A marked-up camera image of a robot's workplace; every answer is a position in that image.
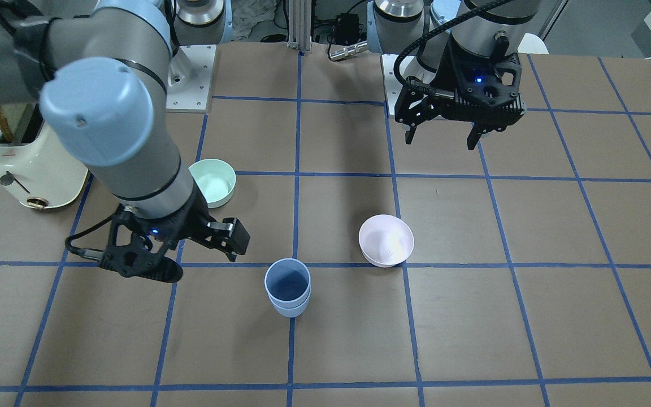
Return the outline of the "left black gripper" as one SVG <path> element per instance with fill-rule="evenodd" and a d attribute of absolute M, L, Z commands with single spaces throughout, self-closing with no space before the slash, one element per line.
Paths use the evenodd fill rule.
<path fill-rule="evenodd" d="M 480 56 L 447 43 L 431 82 L 398 75 L 402 88 L 394 116 L 405 126 L 405 144 L 413 144 L 419 125 L 436 118 L 471 123 L 468 150 L 488 132 L 516 124 L 524 116 L 522 70 L 518 54 L 508 54 L 508 48 L 509 43 L 496 43 Z"/>

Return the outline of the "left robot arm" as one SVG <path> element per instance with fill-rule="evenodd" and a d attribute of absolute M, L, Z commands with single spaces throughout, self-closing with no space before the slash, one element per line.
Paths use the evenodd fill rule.
<path fill-rule="evenodd" d="M 443 118 L 470 123 L 468 150 L 526 114 L 519 44 L 538 1 L 370 1 L 367 43 L 392 55 L 400 85 L 393 116 L 411 144 L 416 129 Z"/>

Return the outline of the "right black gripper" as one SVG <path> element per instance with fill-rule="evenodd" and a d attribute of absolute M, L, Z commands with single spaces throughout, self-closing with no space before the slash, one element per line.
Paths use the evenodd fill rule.
<path fill-rule="evenodd" d="M 183 205 L 168 215 L 146 218 L 126 209 L 123 205 L 115 211 L 115 213 L 120 212 L 129 212 L 147 222 L 158 222 L 172 230 L 178 243 L 181 240 L 191 240 L 206 248 L 219 250 L 228 258 L 245 255 L 250 245 L 251 236 L 239 219 L 224 218 L 219 221 L 210 216 L 206 199 L 196 184 L 192 184 L 189 198 Z"/>

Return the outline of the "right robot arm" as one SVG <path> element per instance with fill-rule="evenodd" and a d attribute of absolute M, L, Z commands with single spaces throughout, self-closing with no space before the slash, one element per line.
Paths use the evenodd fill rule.
<path fill-rule="evenodd" d="M 87 16 L 44 15 L 0 1 L 0 106 L 36 103 L 65 150 L 119 201 L 110 221 L 133 239 L 135 258 L 153 239 L 189 239 L 243 255 L 238 219 L 212 218 L 165 124 L 173 57 L 160 1 L 99 1 Z"/>

